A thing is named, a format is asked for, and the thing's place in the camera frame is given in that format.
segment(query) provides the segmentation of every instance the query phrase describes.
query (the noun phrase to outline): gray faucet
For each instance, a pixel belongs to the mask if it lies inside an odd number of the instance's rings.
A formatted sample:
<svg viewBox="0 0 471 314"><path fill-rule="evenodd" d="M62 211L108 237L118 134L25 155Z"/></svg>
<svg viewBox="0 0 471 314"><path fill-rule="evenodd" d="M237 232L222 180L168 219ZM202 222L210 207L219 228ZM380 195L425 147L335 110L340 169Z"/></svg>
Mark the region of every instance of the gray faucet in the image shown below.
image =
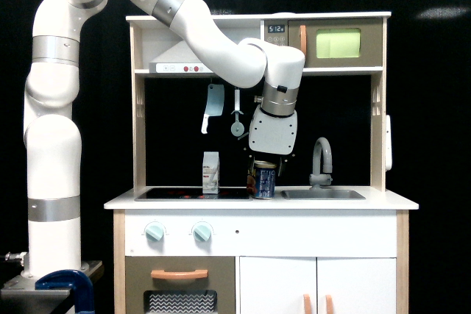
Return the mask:
<svg viewBox="0 0 471 314"><path fill-rule="evenodd" d="M314 145L312 174L309 176L309 184L312 185L312 188L319 188L320 185L330 185L332 183L330 174L321 174L321 154L324 162L322 171L332 173L332 151L326 138L317 139Z"/></svg>

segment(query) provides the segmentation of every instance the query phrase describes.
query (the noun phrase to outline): small carton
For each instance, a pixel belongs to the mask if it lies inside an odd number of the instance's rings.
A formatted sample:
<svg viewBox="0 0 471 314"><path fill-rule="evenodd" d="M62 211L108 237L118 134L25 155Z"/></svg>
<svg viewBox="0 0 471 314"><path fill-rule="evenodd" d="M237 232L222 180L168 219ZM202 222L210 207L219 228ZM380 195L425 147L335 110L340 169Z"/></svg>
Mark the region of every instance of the small carton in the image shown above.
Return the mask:
<svg viewBox="0 0 471 314"><path fill-rule="evenodd" d="M203 157L203 193L219 193L219 153L205 152Z"/></svg>

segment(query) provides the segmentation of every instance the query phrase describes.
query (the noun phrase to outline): blue cleaver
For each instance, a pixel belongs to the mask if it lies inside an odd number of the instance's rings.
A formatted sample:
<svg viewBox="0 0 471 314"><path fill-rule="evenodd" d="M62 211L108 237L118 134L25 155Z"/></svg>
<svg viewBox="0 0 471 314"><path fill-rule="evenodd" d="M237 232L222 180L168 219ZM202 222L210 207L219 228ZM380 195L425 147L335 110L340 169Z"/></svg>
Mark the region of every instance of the blue cleaver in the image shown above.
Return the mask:
<svg viewBox="0 0 471 314"><path fill-rule="evenodd" d="M203 124L201 132L207 134L209 117L218 117L222 114L224 107L224 85L208 85L208 101L206 102L205 115L203 116Z"/></svg>

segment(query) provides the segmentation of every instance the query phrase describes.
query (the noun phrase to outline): black cooktop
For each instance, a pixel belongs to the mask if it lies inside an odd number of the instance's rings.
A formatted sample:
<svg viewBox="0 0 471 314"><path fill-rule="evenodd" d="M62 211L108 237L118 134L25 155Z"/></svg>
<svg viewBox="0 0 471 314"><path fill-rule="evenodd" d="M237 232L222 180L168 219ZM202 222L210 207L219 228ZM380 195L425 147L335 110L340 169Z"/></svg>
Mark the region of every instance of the black cooktop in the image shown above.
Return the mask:
<svg viewBox="0 0 471 314"><path fill-rule="evenodd" d="M136 201L250 201L246 188L222 188L217 194L204 194L202 188L153 188Z"/></svg>

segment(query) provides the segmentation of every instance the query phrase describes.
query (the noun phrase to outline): silver metal ring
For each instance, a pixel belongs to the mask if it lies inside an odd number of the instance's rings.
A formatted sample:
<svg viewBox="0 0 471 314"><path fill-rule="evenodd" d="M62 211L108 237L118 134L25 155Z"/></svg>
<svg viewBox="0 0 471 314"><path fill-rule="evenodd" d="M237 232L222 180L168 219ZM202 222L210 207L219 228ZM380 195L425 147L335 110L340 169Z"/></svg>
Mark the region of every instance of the silver metal ring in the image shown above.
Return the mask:
<svg viewBox="0 0 471 314"><path fill-rule="evenodd" d="M71 38L36 36L32 38L32 61L79 66L79 47L80 43Z"/></svg>
<svg viewBox="0 0 471 314"><path fill-rule="evenodd" d="M170 27L177 11L185 0L157 0L152 16Z"/></svg>
<svg viewBox="0 0 471 314"><path fill-rule="evenodd" d="M80 217L80 196L61 199L28 198L28 220L55 222Z"/></svg>
<svg viewBox="0 0 471 314"><path fill-rule="evenodd" d="M79 9L93 9L94 7L98 7L103 1L104 0L92 0L87 1L86 3L80 3L76 0L69 0L73 7L77 7Z"/></svg>
<svg viewBox="0 0 471 314"><path fill-rule="evenodd" d="M278 90L265 82L263 86L262 110L276 116L288 116L294 113L299 88Z"/></svg>

